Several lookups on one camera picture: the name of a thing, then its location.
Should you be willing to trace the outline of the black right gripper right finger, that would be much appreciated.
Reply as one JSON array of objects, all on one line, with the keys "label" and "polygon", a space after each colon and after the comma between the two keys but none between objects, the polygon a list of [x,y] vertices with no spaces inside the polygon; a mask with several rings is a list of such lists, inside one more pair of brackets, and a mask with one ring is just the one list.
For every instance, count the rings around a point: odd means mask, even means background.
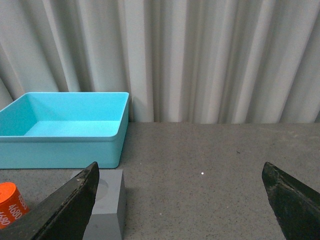
[{"label": "black right gripper right finger", "polygon": [[269,204],[287,240],[320,238],[320,193],[266,162],[261,174]]}]

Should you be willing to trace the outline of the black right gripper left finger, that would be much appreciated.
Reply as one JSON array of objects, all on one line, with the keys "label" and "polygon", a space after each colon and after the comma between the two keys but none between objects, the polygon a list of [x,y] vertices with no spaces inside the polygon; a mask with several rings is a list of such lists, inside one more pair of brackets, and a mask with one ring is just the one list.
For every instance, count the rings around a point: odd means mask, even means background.
[{"label": "black right gripper left finger", "polygon": [[34,209],[0,231],[2,240],[81,240],[92,215],[100,179],[92,162]]}]

